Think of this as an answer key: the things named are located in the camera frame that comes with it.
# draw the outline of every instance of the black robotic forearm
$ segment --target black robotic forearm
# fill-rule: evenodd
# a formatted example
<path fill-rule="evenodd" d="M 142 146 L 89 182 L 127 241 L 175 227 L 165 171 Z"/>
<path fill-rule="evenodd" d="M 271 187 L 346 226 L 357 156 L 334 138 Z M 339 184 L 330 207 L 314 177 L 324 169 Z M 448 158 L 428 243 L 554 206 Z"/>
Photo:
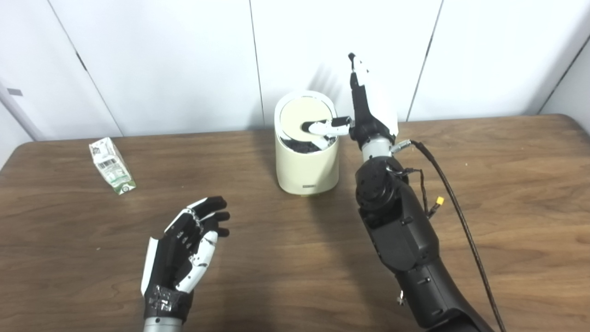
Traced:
<path fill-rule="evenodd" d="M 368 159 L 356 173 L 359 213 L 383 264 L 395 274 L 422 328 L 491 332 L 439 256 L 438 237 L 393 157 Z"/>

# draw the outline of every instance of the cream-colored trash can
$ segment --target cream-colored trash can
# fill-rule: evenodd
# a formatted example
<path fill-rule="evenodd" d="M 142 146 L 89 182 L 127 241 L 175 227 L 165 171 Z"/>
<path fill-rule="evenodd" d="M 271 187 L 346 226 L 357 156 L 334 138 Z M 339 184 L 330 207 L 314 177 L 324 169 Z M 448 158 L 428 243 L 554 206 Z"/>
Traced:
<path fill-rule="evenodd" d="M 319 194 L 338 183 L 337 136 L 302 131 L 303 122 L 336 118 L 332 101 L 314 91 L 287 94 L 274 110 L 277 178 L 295 195 Z"/>

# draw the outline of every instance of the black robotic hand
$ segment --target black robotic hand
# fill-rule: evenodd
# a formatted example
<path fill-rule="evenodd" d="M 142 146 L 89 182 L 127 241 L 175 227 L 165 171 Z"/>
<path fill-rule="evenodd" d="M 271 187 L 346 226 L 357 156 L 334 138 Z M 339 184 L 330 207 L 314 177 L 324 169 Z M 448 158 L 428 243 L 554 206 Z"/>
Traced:
<path fill-rule="evenodd" d="M 180 331 L 218 237 L 230 234 L 219 227 L 230 218 L 228 212 L 219 211 L 226 206 L 221 196 L 203 198 L 183 209 L 161 239 L 150 238 L 141 285 L 144 331 Z"/>

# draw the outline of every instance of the black cable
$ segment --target black cable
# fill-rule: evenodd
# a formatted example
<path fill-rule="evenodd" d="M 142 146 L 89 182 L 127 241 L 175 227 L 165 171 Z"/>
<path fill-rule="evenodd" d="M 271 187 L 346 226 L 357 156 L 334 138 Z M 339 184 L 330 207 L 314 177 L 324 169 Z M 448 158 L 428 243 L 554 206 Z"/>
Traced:
<path fill-rule="evenodd" d="M 425 157 L 430 161 L 434 169 L 437 171 L 438 175 L 440 176 L 442 183 L 444 184 L 445 188 L 447 189 L 447 193 L 449 197 L 451 197 L 451 201 L 453 202 L 453 206 L 455 207 L 455 211 L 459 215 L 459 220 L 461 221 L 461 225 L 463 226 L 463 230 L 465 231 L 465 235 L 467 236 L 467 241 L 469 243 L 469 247 L 471 248 L 471 252 L 473 253 L 473 258 L 476 260 L 477 269 L 481 275 L 481 280 L 483 281 L 483 285 L 486 289 L 487 298 L 490 301 L 490 306 L 492 311 L 494 312 L 494 316 L 496 317 L 496 321 L 498 322 L 498 326 L 500 327 L 501 332 L 506 332 L 506 327 L 504 326 L 504 322 L 500 316 L 500 311 L 498 310 L 498 306 L 496 305 L 496 300 L 494 299 L 494 295 L 491 293 L 490 283 L 487 280 L 486 272 L 483 268 L 483 263 L 481 262 L 481 257 L 477 252 L 476 244 L 473 241 L 473 237 L 471 232 L 469 231 L 469 226 L 467 225 L 467 221 L 465 220 L 465 216 L 463 215 L 463 211 L 459 206 L 459 202 L 453 193 L 453 189 L 451 185 L 448 183 L 447 177 L 444 175 L 443 170 L 438 165 L 437 161 L 434 159 L 434 156 L 430 153 L 430 151 L 422 144 L 422 142 L 410 141 L 416 149 L 418 149 Z"/>

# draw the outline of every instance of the silver metal cylinder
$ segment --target silver metal cylinder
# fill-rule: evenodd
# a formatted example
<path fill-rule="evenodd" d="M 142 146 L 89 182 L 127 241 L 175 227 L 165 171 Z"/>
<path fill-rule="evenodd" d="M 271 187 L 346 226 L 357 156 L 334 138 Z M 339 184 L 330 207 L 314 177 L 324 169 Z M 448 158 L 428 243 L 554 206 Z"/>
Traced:
<path fill-rule="evenodd" d="M 182 320 L 171 317 L 150 317 L 145 320 L 143 332 L 182 332 Z"/>
<path fill-rule="evenodd" d="M 363 161 L 375 157 L 391 157 L 391 142 L 381 136 L 372 137 L 362 147 Z"/>

